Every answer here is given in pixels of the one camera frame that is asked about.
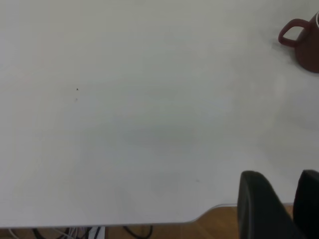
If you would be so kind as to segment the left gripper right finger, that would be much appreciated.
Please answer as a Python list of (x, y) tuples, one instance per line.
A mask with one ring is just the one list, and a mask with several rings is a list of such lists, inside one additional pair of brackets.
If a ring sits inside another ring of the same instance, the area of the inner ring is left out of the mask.
[(304, 170), (296, 190), (293, 220), (308, 239), (319, 237), (319, 173)]

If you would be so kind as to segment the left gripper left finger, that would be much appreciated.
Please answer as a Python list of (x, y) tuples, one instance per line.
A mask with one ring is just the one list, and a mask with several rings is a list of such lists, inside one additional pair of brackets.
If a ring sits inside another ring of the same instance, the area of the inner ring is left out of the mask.
[(241, 173), (237, 201), (240, 239), (303, 239), (270, 182), (259, 172)]

